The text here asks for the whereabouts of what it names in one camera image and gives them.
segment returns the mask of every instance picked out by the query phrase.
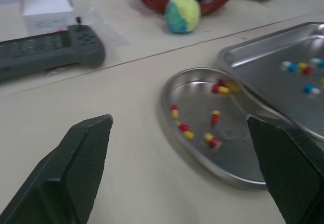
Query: red bowl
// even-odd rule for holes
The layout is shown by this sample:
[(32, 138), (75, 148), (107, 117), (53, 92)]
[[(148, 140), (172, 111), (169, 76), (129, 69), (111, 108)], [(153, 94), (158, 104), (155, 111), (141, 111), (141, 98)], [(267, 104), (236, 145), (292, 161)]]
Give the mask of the red bowl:
[[(141, 0), (157, 13), (164, 14), (169, 0)], [(213, 0), (210, 3), (199, 3), (202, 15), (206, 15), (222, 8), (228, 0)]]

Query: pill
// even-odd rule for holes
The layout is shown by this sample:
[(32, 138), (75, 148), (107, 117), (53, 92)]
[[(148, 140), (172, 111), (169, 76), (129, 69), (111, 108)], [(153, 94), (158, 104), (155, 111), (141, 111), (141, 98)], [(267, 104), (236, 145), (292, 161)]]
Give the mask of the pill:
[(179, 129), (181, 129), (183, 132), (188, 131), (189, 130), (189, 126), (184, 124), (184, 123), (180, 123), (178, 126)]
[(229, 93), (229, 89), (227, 87), (224, 86), (219, 86), (218, 84), (213, 85), (212, 88), (213, 93), (222, 93), (222, 94), (228, 94)]
[(292, 63), (290, 61), (284, 61), (284, 62), (282, 62), (281, 66), (284, 68), (288, 68), (288, 67), (290, 67), (291, 64)]
[(180, 122), (179, 120), (177, 120), (177, 119), (176, 119), (174, 122), (175, 122), (175, 124), (176, 124), (177, 126), (179, 126), (179, 125), (181, 124), (181, 122)]
[(194, 133), (192, 133), (190, 131), (185, 131), (183, 134), (189, 140), (192, 140), (194, 138)]
[(308, 65), (306, 63), (298, 63), (298, 71), (303, 72), (305, 68), (307, 68)]
[(320, 94), (320, 90), (316, 87), (314, 87), (312, 84), (307, 84), (303, 89), (305, 94), (312, 94), (312, 95), (318, 95)]
[(177, 119), (177, 118), (179, 118), (179, 111), (177, 109), (173, 109), (173, 110), (171, 110), (171, 115), (172, 115), (172, 118)]
[(212, 138), (214, 138), (212, 134), (210, 133), (205, 134), (206, 143), (210, 142)]
[(313, 65), (317, 66), (317, 65), (321, 62), (321, 59), (318, 59), (318, 58), (312, 58), (312, 59), (310, 59), (310, 62), (311, 62)]
[(318, 94), (320, 94), (320, 90), (318, 88), (314, 87), (311, 89), (310, 93), (313, 95), (318, 95)]
[(219, 140), (210, 133), (205, 134), (205, 140), (210, 148), (216, 148), (220, 145)]
[(212, 138), (211, 141), (209, 142), (210, 148), (215, 148), (218, 147), (219, 141), (216, 138)]
[(305, 76), (308, 76), (309, 74), (311, 74), (313, 71), (313, 69), (310, 67), (310, 66), (307, 66), (306, 68), (303, 69), (302, 73), (305, 75)]
[(312, 84), (307, 84), (307, 85), (304, 87), (303, 91), (304, 91), (304, 93), (306, 93), (306, 94), (310, 94), (310, 91), (311, 91), (313, 88), (314, 88), (314, 86), (313, 86)]
[(177, 105), (175, 105), (175, 104), (173, 104), (172, 106), (171, 106), (171, 110), (178, 110), (178, 106)]
[(225, 86), (225, 80), (220, 78), (220, 79), (218, 79), (217, 84), (219, 86)]
[(288, 71), (288, 72), (294, 72), (294, 71), (296, 71), (296, 69), (297, 69), (297, 65), (294, 64), (294, 63), (292, 63), (292, 64), (287, 68), (287, 71)]
[(211, 118), (211, 126), (215, 126), (219, 119), (219, 111), (214, 110), (212, 112), (212, 118)]

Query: game controller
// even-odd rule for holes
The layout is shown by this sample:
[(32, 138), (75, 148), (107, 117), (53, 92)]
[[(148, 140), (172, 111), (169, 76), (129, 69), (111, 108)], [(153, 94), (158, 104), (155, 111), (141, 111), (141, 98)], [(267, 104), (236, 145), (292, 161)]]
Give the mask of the game controller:
[(77, 21), (65, 31), (0, 42), (0, 79), (68, 64), (103, 63), (103, 43), (91, 27)]

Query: rectangular metal tray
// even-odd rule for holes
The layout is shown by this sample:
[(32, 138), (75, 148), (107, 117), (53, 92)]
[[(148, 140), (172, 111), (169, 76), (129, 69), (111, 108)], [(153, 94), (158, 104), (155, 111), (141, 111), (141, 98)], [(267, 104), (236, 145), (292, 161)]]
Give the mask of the rectangular metal tray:
[(255, 93), (268, 106), (324, 140), (324, 92), (311, 98), (306, 84), (319, 89), (324, 70), (310, 76), (281, 69), (284, 61), (309, 63), (324, 58), (324, 23), (311, 22), (223, 49), (218, 65)]

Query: stainless steel tray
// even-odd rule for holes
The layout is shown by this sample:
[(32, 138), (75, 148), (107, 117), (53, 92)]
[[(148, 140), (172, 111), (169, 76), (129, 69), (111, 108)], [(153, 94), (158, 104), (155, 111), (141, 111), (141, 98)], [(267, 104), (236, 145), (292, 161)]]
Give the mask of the stainless steel tray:
[(283, 61), (308, 62), (324, 57), (324, 23), (311, 22), (223, 49), (218, 64), (267, 105), (312, 136), (324, 140), (324, 92), (315, 98), (303, 93), (318, 86), (324, 71), (311, 76), (282, 71)]
[[(219, 78), (229, 83), (228, 96), (211, 92)], [(266, 190), (259, 169), (246, 115), (254, 113), (278, 118), (280, 115), (256, 102), (251, 95), (226, 73), (210, 68), (188, 69), (171, 77), (163, 88), (160, 99), (161, 125), (168, 139), (181, 144), (202, 165), (228, 183)], [(179, 120), (190, 126), (195, 137), (184, 137), (171, 117), (171, 106), (179, 107)], [(220, 111), (219, 123), (210, 126), (211, 112)], [(211, 150), (204, 141), (205, 133), (220, 139), (222, 146)]]

